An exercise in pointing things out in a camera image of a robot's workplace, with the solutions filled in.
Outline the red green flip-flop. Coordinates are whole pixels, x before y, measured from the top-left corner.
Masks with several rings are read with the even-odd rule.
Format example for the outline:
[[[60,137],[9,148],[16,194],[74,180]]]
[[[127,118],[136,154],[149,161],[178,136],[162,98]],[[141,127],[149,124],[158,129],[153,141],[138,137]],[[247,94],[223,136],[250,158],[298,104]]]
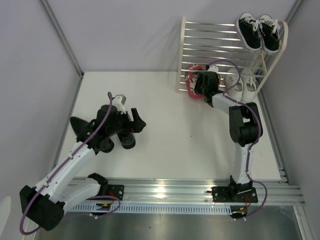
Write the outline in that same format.
[[[218,88],[221,86],[221,76],[219,73],[217,73],[217,78],[218,78]]]
[[[191,70],[185,73],[185,82],[186,82],[188,96],[192,99],[200,99],[202,98],[202,95],[195,92],[195,87],[198,81],[198,77],[193,70],[202,71],[203,66],[199,64],[191,64],[187,67],[187,70]]]

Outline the white sneaker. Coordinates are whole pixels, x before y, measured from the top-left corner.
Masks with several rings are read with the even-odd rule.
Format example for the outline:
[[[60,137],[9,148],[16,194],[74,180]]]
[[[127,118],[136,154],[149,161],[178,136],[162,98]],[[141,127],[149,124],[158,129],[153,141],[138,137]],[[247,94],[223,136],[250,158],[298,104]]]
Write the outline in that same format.
[[[227,94],[240,101],[243,95],[243,82],[239,77],[239,72],[236,68],[230,68],[224,78],[224,84]]]
[[[252,102],[256,96],[257,85],[254,73],[251,69],[245,68],[241,72],[243,92],[241,100],[245,103]]]

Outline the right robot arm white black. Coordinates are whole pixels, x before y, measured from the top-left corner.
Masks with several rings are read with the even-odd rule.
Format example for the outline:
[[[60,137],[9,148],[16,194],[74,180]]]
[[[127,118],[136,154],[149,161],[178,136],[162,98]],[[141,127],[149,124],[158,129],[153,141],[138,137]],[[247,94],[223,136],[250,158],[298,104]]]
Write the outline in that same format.
[[[251,178],[250,155],[254,145],[262,136],[258,106],[254,102],[243,103],[219,90],[216,72],[197,72],[195,92],[203,96],[204,102],[228,115],[229,135],[235,143],[235,161],[228,186],[211,188],[215,203],[257,203],[258,197]]]

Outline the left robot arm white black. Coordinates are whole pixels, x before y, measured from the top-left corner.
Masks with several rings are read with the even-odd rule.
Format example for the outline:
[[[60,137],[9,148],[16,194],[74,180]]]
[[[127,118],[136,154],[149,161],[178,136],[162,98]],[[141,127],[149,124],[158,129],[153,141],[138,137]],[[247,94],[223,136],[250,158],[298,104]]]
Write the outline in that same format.
[[[134,134],[140,133],[147,125],[136,108],[132,108],[129,114],[111,104],[103,105],[96,118],[90,122],[75,116],[69,121],[76,135],[76,142],[66,159],[35,186],[25,185],[20,190],[22,218],[19,229],[25,236],[28,235],[24,231],[26,218],[39,228],[50,231],[70,209],[85,200],[120,202],[119,197],[111,194],[108,179],[98,173],[91,173],[77,185],[69,184],[98,153],[113,150],[112,136],[117,135],[122,147],[129,150],[136,145]]]

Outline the cream shoe rack chrome bars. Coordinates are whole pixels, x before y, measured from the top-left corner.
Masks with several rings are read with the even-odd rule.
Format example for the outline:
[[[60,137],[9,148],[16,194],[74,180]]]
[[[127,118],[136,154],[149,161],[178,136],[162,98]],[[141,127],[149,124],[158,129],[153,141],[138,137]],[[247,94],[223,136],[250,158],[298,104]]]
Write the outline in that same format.
[[[235,24],[188,21],[183,16],[175,90],[187,91],[186,76],[191,72],[190,65],[210,63],[218,66],[221,78],[228,76],[234,65],[241,70],[251,69],[258,89],[262,89],[287,47],[289,26],[285,21],[280,21],[279,26],[279,51],[268,55],[264,50],[250,52],[245,49]]]

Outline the left black canvas sneaker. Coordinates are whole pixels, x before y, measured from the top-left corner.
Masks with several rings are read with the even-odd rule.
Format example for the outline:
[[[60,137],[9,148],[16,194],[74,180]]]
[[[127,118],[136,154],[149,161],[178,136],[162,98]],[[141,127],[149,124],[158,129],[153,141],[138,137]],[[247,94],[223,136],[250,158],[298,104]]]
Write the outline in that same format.
[[[246,50],[256,52],[261,48],[261,37],[258,33],[260,22],[251,13],[242,13],[235,26]]]

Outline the black canvas sneaker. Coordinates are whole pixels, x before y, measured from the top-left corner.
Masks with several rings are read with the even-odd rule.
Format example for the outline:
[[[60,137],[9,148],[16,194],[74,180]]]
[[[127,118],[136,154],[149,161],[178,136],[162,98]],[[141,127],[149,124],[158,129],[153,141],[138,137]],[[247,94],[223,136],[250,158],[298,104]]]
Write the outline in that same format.
[[[262,40],[262,49],[268,54],[273,55],[279,51],[280,47],[280,25],[277,19],[273,19],[267,14],[259,17],[259,34]]]
[[[258,33],[260,22],[251,13],[242,13],[235,26],[246,50],[256,52],[261,48],[261,37]]]

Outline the right black canvas sneaker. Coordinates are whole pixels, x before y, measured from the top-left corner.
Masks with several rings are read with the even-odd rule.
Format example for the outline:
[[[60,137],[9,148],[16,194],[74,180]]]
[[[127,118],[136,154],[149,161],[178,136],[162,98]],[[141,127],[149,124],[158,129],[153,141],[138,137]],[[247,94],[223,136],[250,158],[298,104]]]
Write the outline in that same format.
[[[273,55],[279,51],[280,47],[280,25],[277,19],[273,19],[267,14],[259,17],[259,34],[262,40],[262,49],[268,54]]]

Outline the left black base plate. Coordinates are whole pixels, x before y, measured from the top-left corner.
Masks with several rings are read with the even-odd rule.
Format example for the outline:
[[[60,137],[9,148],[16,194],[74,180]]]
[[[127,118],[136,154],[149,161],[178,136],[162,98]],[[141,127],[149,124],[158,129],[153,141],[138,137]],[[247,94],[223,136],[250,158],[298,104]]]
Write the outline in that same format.
[[[113,196],[118,198],[120,201],[123,200],[125,192],[125,186],[121,184],[109,184],[107,188],[106,194],[108,196]]]

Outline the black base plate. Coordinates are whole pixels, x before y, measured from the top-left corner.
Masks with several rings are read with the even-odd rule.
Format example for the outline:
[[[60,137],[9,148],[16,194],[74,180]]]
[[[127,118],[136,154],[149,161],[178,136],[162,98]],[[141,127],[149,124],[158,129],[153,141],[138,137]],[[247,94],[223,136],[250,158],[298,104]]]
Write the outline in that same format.
[[[109,184],[107,188],[106,194],[108,196],[113,196],[118,198],[120,201],[123,200],[125,192],[125,186],[121,184]]]
[[[214,203],[257,203],[258,195],[254,187],[248,191],[237,192],[229,186],[214,186],[211,188]]]

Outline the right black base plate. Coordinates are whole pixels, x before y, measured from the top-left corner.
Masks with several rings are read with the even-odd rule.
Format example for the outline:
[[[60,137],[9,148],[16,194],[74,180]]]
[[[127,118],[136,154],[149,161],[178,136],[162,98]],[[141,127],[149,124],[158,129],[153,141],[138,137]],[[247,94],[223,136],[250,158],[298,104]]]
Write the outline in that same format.
[[[229,186],[214,186],[211,188],[214,203],[257,203],[258,195],[254,187],[248,191],[237,192]]]

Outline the right aluminium frame post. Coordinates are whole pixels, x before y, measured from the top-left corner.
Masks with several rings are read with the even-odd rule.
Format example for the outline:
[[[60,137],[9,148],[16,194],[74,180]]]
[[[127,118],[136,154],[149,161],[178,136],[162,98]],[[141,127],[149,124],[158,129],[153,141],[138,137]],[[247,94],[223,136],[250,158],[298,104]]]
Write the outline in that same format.
[[[303,6],[305,5],[307,1],[306,0],[296,0],[294,4],[292,5],[288,15],[285,18],[285,22],[287,23],[287,26],[290,27],[297,16],[299,15],[300,11],[302,10]]]

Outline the aluminium frame post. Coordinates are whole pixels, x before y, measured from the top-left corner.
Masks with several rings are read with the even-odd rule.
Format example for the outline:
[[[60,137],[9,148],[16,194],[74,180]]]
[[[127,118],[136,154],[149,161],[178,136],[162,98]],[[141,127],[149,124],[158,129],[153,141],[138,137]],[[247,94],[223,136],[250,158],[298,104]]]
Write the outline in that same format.
[[[306,0],[296,0],[294,4],[292,5],[288,15],[285,18],[285,22],[287,23],[287,26],[290,27],[297,16],[299,15],[300,11],[302,10],[303,6],[305,5],[307,1]]]
[[[72,47],[69,43],[69,41],[66,38],[66,35],[49,3],[48,0],[39,0],[38,1],[44,14],[46,15],[54,33],[56,34],[60,44],[62,45],[63,50],[66,53],[66,56],[69,58],[74,70],[76,71],[77,75],[80,79],[82,79],[84,73],[80,67],[80,64],[74,54],[74,51],[72,50]]]

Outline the left aluminium frame post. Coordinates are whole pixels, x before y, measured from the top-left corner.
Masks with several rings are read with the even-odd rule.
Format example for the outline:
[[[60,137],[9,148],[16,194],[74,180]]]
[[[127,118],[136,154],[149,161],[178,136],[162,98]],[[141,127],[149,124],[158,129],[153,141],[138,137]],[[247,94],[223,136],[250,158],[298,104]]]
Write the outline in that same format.
[[[38,1],[44,14],[46,15],[54,33],[56,34],[60,44],[62,45],[63,50],[66,53],[66,56],[69,58],[74,70],[76,71],[77,75],[80,79],[82,79],[84,73],[80,67],[80,64],[74,54],[74,51],[72,50],[72,47],[69,43],[69,41],[66,38],[66,35],[49,3],[48,0],[39,0]]]

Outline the aluminium mounting rail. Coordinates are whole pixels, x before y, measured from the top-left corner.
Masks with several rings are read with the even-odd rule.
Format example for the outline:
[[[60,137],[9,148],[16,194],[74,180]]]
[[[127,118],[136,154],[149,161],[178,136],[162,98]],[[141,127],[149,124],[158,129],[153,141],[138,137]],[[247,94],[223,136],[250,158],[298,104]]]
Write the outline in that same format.
[[[228,180],[110,178],[111,185],[123,185],[123,203],[204,205],[212,203],[212,187],[226,187]],[[286,182],[264,182],[267,206],[304,206],[299,186]]]

